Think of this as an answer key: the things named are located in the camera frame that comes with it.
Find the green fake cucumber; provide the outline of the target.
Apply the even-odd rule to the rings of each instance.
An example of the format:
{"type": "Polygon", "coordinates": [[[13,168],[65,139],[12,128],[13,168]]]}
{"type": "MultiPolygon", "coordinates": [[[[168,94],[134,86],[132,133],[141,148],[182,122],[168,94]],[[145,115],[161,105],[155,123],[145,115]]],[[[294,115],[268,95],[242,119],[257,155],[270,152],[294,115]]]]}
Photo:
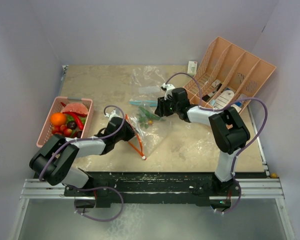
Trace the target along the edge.
{"type": "Polygon", "coordinates": [[[147,109],[145,109],[144,107],[139,106],[138,110],[144,114],[148,120],[155,120],[155,121],[164,121],[164,119],[162,117],[159,117],[153,113],[151,113],[150,111],[148,111],[147,109]]]}

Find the cherry tomato leaf sprig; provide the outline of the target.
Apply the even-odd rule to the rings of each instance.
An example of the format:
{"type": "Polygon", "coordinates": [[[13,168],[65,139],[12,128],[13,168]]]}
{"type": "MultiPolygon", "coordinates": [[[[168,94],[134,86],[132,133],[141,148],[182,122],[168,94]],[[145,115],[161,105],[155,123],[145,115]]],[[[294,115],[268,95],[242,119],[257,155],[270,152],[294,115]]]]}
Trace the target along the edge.
{"type": "Polygon", "coordinates": [[[139,126],[144,129],[149,128],[154,123],[154,121],[152,120],[152,118],[149,115],[144,115],[141,113],[137,114],[137,121],[139,123],[139,126]]]}

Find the zip bag with orange watermelon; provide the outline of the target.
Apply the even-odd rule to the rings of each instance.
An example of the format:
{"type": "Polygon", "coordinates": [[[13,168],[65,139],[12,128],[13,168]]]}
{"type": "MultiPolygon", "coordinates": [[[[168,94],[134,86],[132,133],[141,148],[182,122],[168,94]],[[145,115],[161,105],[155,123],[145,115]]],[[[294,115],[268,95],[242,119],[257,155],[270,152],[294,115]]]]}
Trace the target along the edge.
{"type": "Polygon", "coordinates": [[[135,137],[128,143],[140,155],[142,160],[146,160],[169,135],[172,129],[172,122],[162,117],[164,120],[153,120],[153,125],[149,128],[141,128],[137,118],[137,114],[142,114],[139,111],[139,107],[143,107],[155,114],[153,107],[140,104],[136,106],[132,113],[125,115],[125,120],[134,128],[136,133],[135,137]]]}

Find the zip bag with fake fruit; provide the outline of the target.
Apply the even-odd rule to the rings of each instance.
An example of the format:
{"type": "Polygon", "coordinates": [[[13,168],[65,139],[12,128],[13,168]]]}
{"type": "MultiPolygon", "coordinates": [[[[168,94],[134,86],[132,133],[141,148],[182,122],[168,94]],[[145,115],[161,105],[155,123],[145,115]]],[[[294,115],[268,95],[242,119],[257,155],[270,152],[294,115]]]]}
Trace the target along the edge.
{"type": "Polygon", "coordinates": [[[146,65],[133,69],[129,104],[134,106],[145,104],[149,107],[156,107],[158,98],[163,93],[161,86],[165,82],[166,72],[162,67],[146,65]]]}

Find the red fake chili pepper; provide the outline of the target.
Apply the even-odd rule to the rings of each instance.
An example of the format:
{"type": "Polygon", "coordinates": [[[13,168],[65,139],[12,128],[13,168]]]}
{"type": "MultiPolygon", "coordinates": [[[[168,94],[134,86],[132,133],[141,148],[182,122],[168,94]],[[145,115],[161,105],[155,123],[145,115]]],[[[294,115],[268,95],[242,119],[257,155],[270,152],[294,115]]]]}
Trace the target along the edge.
{"type": "MultiPolygon", "coordinates": [[[[66,103],[64,103],[64,102],[61,102],[61,105],[63,106],[63,107],[65,107],[65,105],[67,105],[66,103]]],[[[80,114],[76,114],[76,113],[74,113],[74,112],[64,112],[64,114],[73,114],[73,115],[75,115],[75,116],[77,116],[77,117],[86,117],[87,115],[80,115],[80,114]]]]}

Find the fake watermelon slice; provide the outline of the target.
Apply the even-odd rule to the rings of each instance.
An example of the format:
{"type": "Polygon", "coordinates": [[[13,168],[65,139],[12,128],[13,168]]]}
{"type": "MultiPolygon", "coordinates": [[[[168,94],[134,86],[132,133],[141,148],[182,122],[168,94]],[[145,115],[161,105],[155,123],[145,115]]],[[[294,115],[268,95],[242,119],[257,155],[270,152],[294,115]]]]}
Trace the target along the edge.
{"type": "Polygon", "coordinates": [[[89,110],[88,108],[80,102],[71,102],[65,105],[65,107],[61,111],[62,113],[65,112],[72,112],[78,115],[88,115],[89,110]]]}

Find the dark purple fake plum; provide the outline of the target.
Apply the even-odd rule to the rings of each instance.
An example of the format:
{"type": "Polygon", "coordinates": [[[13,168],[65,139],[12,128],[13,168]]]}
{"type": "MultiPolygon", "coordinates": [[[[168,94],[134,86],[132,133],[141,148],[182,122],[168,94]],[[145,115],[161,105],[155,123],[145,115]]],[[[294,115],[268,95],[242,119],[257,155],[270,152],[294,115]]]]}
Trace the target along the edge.
{"type": "Polygon", "coordinates": [[[75,130],[77,128],[77,123],[74,120],[71,120],[66,126],[68,129],[75,130]]]}

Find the orange fake orange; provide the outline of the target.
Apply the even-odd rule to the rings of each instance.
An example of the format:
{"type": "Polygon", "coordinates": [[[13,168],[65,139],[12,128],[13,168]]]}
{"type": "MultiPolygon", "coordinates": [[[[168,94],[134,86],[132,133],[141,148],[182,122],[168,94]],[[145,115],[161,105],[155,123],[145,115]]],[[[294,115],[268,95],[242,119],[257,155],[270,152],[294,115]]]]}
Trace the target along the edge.
{"type": "Polygon", "coordinates": [[[53,113],[50,117],[50,123],[53,126],[65,125],[67,122],[67,117],[62,112],[53,113]]]}

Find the pink plastic basket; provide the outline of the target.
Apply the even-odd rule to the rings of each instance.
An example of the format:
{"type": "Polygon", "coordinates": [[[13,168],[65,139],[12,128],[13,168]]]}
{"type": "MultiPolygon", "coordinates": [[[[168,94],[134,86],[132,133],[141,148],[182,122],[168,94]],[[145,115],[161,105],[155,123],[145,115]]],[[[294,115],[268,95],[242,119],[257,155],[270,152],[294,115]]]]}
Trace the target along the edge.
{"type": "Polygon", "coordinates": [[[37,147],[41,148],[54,134],[87,137],[93,114],[92,99],[56,97],[38,137],[37,147]]]}

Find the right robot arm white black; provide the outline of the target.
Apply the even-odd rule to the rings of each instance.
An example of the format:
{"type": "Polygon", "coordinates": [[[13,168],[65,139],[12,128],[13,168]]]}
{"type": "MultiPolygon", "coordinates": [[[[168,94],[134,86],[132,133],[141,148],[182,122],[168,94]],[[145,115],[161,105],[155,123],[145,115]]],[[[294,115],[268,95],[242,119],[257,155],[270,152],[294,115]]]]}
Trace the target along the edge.
{"type": "Polygon", "coordinates": [[[163,97],[157,99],[154,113],[159,117],[178,115],[187,123],[211,127],[214,141],[220,150],[218,164],[212,175],[212,190],[218,196],[225,195],[234,183],[238,153],[246,146],[251,135],[234,107],[214,111],[191,104],[187,91],[172,84],[163,84],[163,97]]]}

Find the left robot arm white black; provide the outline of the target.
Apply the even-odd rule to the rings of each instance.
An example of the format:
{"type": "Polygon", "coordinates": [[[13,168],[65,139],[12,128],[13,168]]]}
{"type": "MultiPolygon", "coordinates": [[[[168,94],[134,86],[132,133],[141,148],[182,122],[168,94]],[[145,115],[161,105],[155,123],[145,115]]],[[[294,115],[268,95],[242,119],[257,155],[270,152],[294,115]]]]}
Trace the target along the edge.
{"type": "Polygon", "coordinates": [[[90,138],[68,138],[55,134],[32,157],[29,167],[50,185],[65,184],[75,187],[81,196],[93,191],[93,178],[73,167],[76,158],[105,155],[119,141],[130,141],[134,128],[123,118],[115,116],[98,134],[90,138]]]}

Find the small white green box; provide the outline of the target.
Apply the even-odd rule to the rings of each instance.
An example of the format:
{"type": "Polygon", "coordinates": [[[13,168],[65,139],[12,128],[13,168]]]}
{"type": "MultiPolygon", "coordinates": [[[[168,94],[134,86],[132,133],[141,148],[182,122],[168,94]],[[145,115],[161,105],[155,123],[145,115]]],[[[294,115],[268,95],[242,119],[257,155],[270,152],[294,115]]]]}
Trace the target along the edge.
{"type": "Polygon", "coordinates": [[[191,76],[195,76],[197,73],[198,62],[189,61],[187,66],[187,73],[191,76]]]}

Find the orange desk organizer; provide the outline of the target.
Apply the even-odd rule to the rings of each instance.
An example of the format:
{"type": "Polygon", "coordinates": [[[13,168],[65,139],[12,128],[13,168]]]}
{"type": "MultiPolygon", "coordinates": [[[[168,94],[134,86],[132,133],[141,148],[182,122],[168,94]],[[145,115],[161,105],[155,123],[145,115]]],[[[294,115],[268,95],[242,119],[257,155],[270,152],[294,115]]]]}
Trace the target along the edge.
{"type": "Polygon", "coordinates": [[[194,78],[184,88],[192,104],[213,108],[213,100],[226,90],[233,91],[232,101],[254,97],[276,67],[218,36],[208,46],[194,78]]]}

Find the white medicine box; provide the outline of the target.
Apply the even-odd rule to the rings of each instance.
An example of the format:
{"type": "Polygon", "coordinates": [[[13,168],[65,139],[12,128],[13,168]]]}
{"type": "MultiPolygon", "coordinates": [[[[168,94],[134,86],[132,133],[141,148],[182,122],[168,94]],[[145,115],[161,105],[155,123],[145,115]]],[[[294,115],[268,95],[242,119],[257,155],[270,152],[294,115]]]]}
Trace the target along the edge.
{"type": "Polygon", "coordinates": [[[242,109],[241,109],[239,106],[237,106],[236,104],[232,104],[231,107],[235,108],[236,111],[237,111],[238,113],[240,113],[241,110],[242,110],[242,109]]]}

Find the small yellow ball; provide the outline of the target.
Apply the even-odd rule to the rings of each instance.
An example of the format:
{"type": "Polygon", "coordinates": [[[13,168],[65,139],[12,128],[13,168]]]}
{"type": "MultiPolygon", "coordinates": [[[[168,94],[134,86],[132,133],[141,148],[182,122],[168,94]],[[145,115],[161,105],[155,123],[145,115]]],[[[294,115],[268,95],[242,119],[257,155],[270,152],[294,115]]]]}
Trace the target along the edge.
{"type": "Polygon", "coordinates": [[[271,174],[270,174],[270,178],[272,178],[272,179],[277,179],[278,176],[277,176],[276,173],[271,173],[271,174]]]}

